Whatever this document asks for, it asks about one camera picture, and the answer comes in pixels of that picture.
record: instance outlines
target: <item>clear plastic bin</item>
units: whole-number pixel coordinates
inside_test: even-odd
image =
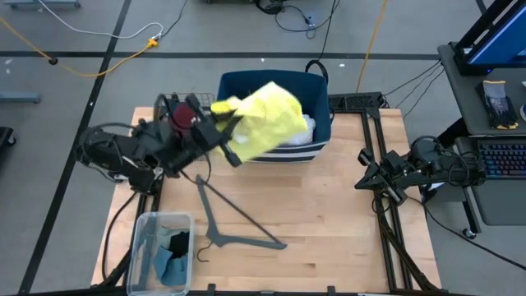
[[[186,283],[167,286],[161,283],[154,266],[159,245],[165,243],[161,233],[189,231],[186,259]],[[127,294],[130,296],[167,295],[183,296],[191,286],[191,268],[194,249],[194,219],[184,212],[155,212],[142,214],[136,222],[131,250],[130,270],[127,277]]]

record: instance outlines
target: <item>striped basket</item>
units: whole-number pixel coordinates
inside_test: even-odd
[[[298,98],[304,114],[316,121],[312,143],[280,146],[255,158],[257,162],[305,162],[313,160],[330,139],[330,111],[325,78],[316,74],[281,70],[225,73],[221,76],[217,100],[233,95],[246,98],[273,81]]]

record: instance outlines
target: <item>yellow cloth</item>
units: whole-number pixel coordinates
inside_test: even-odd
[[[271,150],[299,132],[307,130],[298,99],[284,88],[269,82],[243,100],[233,96],[211,106],[214,113],[232,112],[242,120],[233,130],[230,148],[244,162]],[[222,131],[226,123],[218,123]]]

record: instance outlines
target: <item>concrete floor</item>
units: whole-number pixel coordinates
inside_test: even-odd
[[[282,31],[274,17],[257,11],[253,4],[242,0],[216,2],[205,5],[199,0],[189,0],[179,24],[162,40],[161,46],[152,51],[179,55],[137,58],[105,77],[96,105],[92,106],[90,125],[108,121],[127,123],[136,106],[152,105],[159,92],[215,94],[224,72],[267,68],[302,71],[308,58],[268,58],[268,53],[279,56],[321,50],[325,29],[309,40],[303,33]],[[130,6],[122,27],[124,35],[151,21],[170,24],[183,1],[86,0],[82,1],[82,9],[60,9],[58,13],[81,29],[112,32],[122,5],[127,3]],[[332,2],[292,0],[292,3],[304,9],[316,23],[328,15]],[[343,0],[334,16],[326,52],[365,53],[380,8],[381,1]],[[0,16],[46,51],[97,57],[60,58],[60,62],[83,72],[97,72],[108,48],[108,38],[72,32],[46,12],[13,11],[0,6]],[[406,56],[400,60],[400,56],[394,54],[389,56],[392,59],[371,60],[361,91],[387,92],[416,76],[434,63],[422,58],[432,58],[430,55],[436,54],[438,45],[458,40],[479,16],[475,0],[390,2],[373,52],[424,56]],[[284,25],[302,27],[301,18],[292,11],[281,15],[280,20]],[[135,39],[119,40],[115,50],[135,52],[156,31],[149,28]],[[7,30],[0,29],[0,40],[3,41],[0,43],[0,90],[35,91],[43,98],[41,104],[0,105],[0,126],[13,127],[19,135],[17,145],[4,157],[0,170],[0,294],[15,294],[57,190],[88,99],[98,90],[94,90],[94,78],[73,76],[59,67],[50,67],[42,58],[19,53],[30,49]],[[202,55],[189,56],[189,53]],[[112,58],[110,65],[120,59]],[[330,74],[331,94],[354,92],[361,59],[332,58],[323,63]],[[426,85],[400,106],[403,112],[411,108]],[[390,95],[391,106],[410,89]],[[438,135],[459,116],[443,75],[406,118],[408,137]],[[31,292],[89,286],[112,193],[113,185],[96,172],[75,166]],[[441,202],[439,196],[430,208],[437,218],[455,229],[467,224],[459,203]],[[442,284],[450,291],[517,295],[520,294],[517,291],[526,290],[522,271],[479,252],[432,221],[429,229]],[[483,225],[482,231],[478,236],[480,243],[526,262],[526,228]]]

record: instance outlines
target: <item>wooden tabletop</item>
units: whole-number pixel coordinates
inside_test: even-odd
[[[137,108],[139,118],[151,119],[152,108]],[[398,109],[382,109],[381,122],[387,150],[405,153],[408,141]],[[374,123],[371,134],[376,144]],[[332,137],[310,163],[255,164],[232,168],[223,157],[214,155],[210,184],[222,192],[254,220],[288,246],[270,250],[243,244],[213,245],[194,257],[192,290],[274,290],[322,292],[333,285],[339,292],[388,292],[376,214],[371,210],[372,192],[358,191],[354,184],[365,168],[358,152],[365,146],[359,115],[337,114]],[[207,175],[207,164],[196,161],[185,169],[195,176]],[[132,194],[127,184],[116,186],[108,222]],[[408,194],[418,197],[416,188]],[[222,234],[265,238],[249,221],[208,192],[212,211]],[[126,208],[113,226],[108,246],[110,272],[129,248],[138,198]],[[165,179],[160,211],[187,211],[196,220],[195,250],[209,244],[205,210],[196,185],[184,178]],[[438,270],[422,207],[407,201],[399,208],[405,246],[429,280],[440,286]],[[102,280],[100,266],[104,240],[92,283]],[[393,251],[395,266],[399,260]],[[397,282],[402,286],[399,268]]]

